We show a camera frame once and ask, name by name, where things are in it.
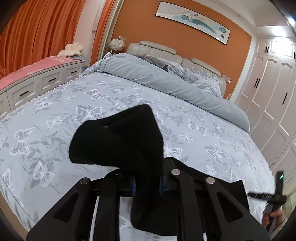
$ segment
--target white ceiling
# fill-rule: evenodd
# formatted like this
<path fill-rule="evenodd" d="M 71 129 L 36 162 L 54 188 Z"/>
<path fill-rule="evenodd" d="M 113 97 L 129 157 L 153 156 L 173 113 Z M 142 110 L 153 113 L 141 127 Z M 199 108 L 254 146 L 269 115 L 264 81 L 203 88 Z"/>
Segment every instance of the white ceiling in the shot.
<path fill-rule="evenodd" d="M 269 0 L 219 0 L 255 27 L 286 26 L 285 18 Z"/>
<path fill-rule="evenodd" d="M 269 0 L 193 0 L 206 6 L 215 5 L 248 26 L 257 37 L 295 36 L 286 19 Z"/>

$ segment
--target orange wall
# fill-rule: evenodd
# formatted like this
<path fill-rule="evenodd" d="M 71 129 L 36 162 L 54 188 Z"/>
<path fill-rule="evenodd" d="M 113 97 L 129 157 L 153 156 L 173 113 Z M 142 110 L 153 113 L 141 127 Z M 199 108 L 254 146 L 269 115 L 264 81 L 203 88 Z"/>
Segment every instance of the orange wall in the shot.
<path fill-rule="evenodd" d="M 113 38 L 126 37 L 130 43 L 142 40 L 166 45 L 185 58 L 197 58 L 232 79 L 225 97 L 233 92 L 249 51 L 252 37 L 220 13 L 192 0 L 167 0 L 201 13 L 228 28 L 227 45 L 185 24 L 156 17 L 160 0 L 125 0 L 113 32 Z"/>

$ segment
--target flower-shaped cushion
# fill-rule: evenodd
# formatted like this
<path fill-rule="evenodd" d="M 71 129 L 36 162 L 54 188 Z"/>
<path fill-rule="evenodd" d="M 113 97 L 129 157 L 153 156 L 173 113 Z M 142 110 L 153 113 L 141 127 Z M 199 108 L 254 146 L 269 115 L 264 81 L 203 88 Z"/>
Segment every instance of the flower-shaped cushion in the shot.
<path fill-rule="evenodd" d="M 61 50 L 57 57 L 71 57 L 73 55 L 81 56 L 82 46 L 78 43 L 67 44 L 65 49 Z"/>

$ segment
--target orange curtain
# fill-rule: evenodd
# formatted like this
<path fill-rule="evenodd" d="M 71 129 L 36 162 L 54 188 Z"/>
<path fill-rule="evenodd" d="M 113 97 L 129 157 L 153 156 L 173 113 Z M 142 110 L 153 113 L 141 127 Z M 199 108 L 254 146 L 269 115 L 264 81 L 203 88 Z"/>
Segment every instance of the orange curtain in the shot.
<path fill-rule="evenodd" d="M 95 62 L 97 62 L 101 41 L 102 41 L 106 24 L 107 24 L 114 2 L 115 0 L 106 0 L 105 2 L 105 6 L 103 8 L 100 20 L 98 22 L 98 26 L 96 28 L 96 35 L 94 37 L 94 44 L 93 44 L 93 49 L 91 53 L 91 66 Z"/>
<path fill-rule="evenodd" d="M 86 0 L 27 0 L 0 35 L 0 78 L 73 43 Z"/>

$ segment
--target bed frame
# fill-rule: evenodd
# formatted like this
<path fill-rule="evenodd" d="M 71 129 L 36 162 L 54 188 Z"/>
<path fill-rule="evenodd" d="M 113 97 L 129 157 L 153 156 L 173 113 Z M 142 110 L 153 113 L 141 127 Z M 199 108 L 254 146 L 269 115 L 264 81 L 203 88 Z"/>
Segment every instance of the bed frame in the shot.
<path fill-rule="evenodd" d="M 207 73 L 208 75 L 215 77 L 220 81 L 221 94 L 222 96 L 225 94 L 226 81 L 221 78 L 221 73 L 214 67 L 208 65 L 205 62 L 202 62 L 201 60 L 198 60 L 196 58 L 191 58 L 190 60 L 183 58 L 180 55 L 177 55 L 177 52 L 174 49 L 149 41 L 131 43 L 126 53 L 132 55 L 147 54 L 170 60 L 192 70 Z M 7 234 L 10 234 L 10 237 L 12 237 L 12 239 L 10 239 L 11 241 L 19 241 L 19 238 L 25 240 L 28 231 L 22 226 L 18 218 L 9 208 L 1 192 L 0 208 L 2 210 L 2 212 L 0 211 L 0 229 L 5 230 Z"/>
<path fill-rule="evenodd" d="M 177 55 L 176 50 L 149 41 L 141 41 L 140 43 L 131 43 L 128 46 L 126 51 L 128 54 L 146 54 L 154 57 L 166 59 L 172 62 L 175 62 L 181 66 L 187 67 L 188 69 L 200 71 L 210 75 L 211 77 L 215 77 L 220 81 L 220 89 L 221 95 L 224 96 L 226 90 L 226 81 L 222 79 L 221 73 L 216 70 L 214 67 L 208 65 L 205 62 L 202 62 L 199 59 L 191 58 L 190 60 L 187 58 L 183 58 L 180 55 Z"/>

